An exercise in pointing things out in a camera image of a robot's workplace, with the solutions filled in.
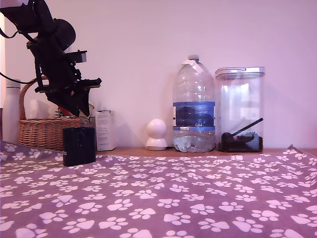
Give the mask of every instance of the bottle cap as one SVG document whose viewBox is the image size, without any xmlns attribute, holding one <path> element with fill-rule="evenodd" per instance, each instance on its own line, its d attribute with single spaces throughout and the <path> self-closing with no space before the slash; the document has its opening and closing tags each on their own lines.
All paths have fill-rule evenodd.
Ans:
<svg viewBox="0 0 317 238">
<path fill-rule="evenodd" d="M 16 83 L 16 82 L 13 82 L 11 80 L 6 80 L 5 81 L 5 86 L 6 88 L 21 88 L 21 84 L 20 83 Z"/>
<path fill-rule="evenodd" d="M 199 55 L 190 55 L 188 56 L 189 60 L 199 60 Z"/>
</svg>

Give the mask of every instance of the blue bottle label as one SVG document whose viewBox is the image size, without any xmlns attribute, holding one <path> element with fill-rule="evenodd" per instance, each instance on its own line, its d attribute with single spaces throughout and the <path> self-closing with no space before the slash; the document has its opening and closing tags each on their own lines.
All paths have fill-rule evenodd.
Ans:
<svg viewBox="0 0 317 238">
<path fill-rule="evenodd" d="M 173 130 L 215 130 L 215 102 L 173 103 Z"/>
</svg>

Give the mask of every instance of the basket handle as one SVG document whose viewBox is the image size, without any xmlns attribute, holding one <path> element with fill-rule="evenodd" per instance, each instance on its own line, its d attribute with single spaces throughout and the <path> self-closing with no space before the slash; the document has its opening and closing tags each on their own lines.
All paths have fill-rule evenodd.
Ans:
<svg viewBox="0 0 317 238">
<path fill-rule="evenodd" d="M 48 78 L 46 78 L 45 76 L 42 76 L 42 80 L 46 80 Z M 20 96 L 19 96 L 19 108 L 20 108 L 20 120 L 25 120 L 26 116 L 25 116 L 25 108 L 24 108 L 24 96 L 26 94 L 26 91 L 35 83 L 37 82 L 37 79 L 34 78 L 32 79 L 30 82 L 30 84 L 26 84 L 21 92 L 20 92 Z"/>
</svg>

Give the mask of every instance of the white thermos bottle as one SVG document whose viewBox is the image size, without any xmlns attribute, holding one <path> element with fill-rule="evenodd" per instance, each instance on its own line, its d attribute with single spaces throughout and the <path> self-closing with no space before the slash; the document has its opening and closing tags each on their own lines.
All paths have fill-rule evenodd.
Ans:
<svg viewBox="0 0 317 238">
<path fill-rule="evenodd" d="M 19 83 L 6 80 L 5 101 L 2 112 L 3 140 L 19 143 Z"/>
</svg>

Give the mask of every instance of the plastic water bottle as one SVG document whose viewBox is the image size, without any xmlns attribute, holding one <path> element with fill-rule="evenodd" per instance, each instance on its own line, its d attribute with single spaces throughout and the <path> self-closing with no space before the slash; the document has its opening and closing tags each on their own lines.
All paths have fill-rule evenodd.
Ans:
<svg viewBox="0 0 317 238">
<path fill-rule="evenodd" d="M 174 83 L 174 146 L 182 152 L 207 152 L 215 148 L 214 81 L 198 55 L 183 64 Z"/>
<path fill-rule="evenodd" d="M 19 95 L 20 84 L 6 80 L 5 101 L 3 105 L 3 140 L 19 143 Z"/>
</svg>

